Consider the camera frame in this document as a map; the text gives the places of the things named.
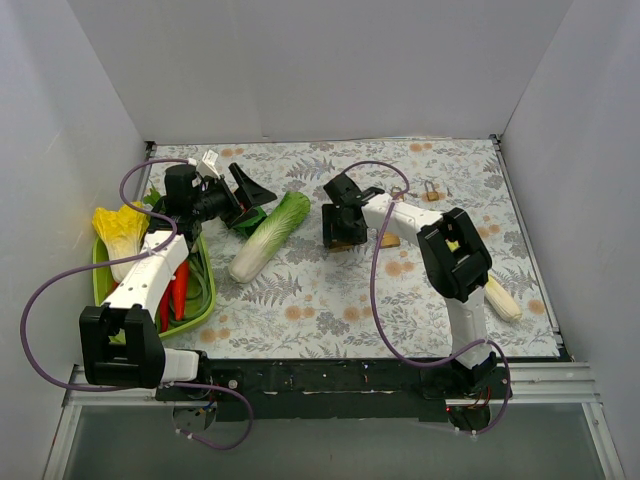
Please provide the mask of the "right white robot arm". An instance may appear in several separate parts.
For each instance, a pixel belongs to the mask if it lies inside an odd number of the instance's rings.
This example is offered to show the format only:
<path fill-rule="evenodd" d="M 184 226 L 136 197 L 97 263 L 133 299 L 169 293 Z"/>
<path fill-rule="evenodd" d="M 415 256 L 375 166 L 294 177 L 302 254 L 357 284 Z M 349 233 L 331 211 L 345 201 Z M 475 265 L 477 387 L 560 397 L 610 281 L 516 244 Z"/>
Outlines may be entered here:
<path fill-rule="evenodd" d="M 497 360 L 487 343 L 485 290 L 491 256 L 469 215 L 408 204 L 378 187 L 360 189 L 345 173 L 324 185 L 323 244 L 359 245 L 370 229 L 385 229 L 419 247 L 427 278 L 445 300 L 452 335 L 454 389 L 475 397 L 489 384 Z"/>

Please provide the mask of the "small brass padlock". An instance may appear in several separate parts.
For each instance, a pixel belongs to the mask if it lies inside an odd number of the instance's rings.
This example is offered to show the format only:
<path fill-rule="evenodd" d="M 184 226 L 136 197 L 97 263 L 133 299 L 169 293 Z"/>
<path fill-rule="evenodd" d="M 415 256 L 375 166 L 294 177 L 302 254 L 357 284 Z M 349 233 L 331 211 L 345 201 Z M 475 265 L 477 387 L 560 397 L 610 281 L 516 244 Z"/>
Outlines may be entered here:
<path fill-rule="evenodd" d="M 424 181 L 423 200 L 425 202 L 437 202 L 448 200 L 452 197 L 450 188 L 446 184 L 440 184 L 432 180 Z"/>
<path fill-rule="evenodd" d="M 400 186 L 394 186 L 390 191 L 390 195 L 396 202 L 405 202 L 416 197 L 416 194 L 411 192 L 408 188 Z"/>

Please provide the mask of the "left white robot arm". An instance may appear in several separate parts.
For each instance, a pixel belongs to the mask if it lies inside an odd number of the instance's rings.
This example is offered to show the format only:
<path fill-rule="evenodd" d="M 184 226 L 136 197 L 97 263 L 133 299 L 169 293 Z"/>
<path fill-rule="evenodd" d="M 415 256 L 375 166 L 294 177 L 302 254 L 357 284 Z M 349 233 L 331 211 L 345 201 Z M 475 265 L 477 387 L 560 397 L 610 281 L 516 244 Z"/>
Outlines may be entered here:
<path fill-rule="evenodd" d="M 275 193 L 259 186 L 237 164 L 229 170 L 235 189 L 213 168 L 191 161 L 166 169 L 165 193 L 151 210 L 142 258 L 101 305 L 88 306 L 80 315 L 85 376 L 90 384 L 155 388 L 178 382 L 193 400 L 211 392 L 213 377 L 200 367 L 200 354 L 165 348 L 155 315 L 204 222 L 219 218 L 234 227 L 253 217 L 256 207 L 276 200 Z"/>

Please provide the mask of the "large brass padlock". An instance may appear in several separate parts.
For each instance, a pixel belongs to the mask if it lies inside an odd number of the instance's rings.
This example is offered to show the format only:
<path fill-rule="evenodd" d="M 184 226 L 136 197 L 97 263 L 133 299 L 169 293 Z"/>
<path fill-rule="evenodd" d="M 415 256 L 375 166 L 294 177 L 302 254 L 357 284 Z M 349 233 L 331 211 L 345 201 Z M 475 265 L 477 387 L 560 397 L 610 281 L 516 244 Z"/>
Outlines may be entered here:
<path fill-rule="evenodd" d="M 344 252 L 344 251 L 356 248 L 358 246 L 360 246 L 360 243 L 333 241 L 328 247 L 328 250 L 332 253 Z"/>

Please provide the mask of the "medium brass padlock with keys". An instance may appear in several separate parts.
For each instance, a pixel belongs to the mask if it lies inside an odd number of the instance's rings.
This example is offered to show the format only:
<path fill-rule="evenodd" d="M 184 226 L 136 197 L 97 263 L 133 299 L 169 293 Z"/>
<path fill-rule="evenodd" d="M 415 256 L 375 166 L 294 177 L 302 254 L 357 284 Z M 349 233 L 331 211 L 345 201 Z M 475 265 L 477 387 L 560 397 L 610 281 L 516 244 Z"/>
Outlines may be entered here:
<path fill-rule="evenodd" d="M 400 245 L 401 245 L 401 240 L 397 235 L 387 232 L 382 236 L 381 247 L 383 249 L 396 248 L 396 247 L 399 247 Z"/>

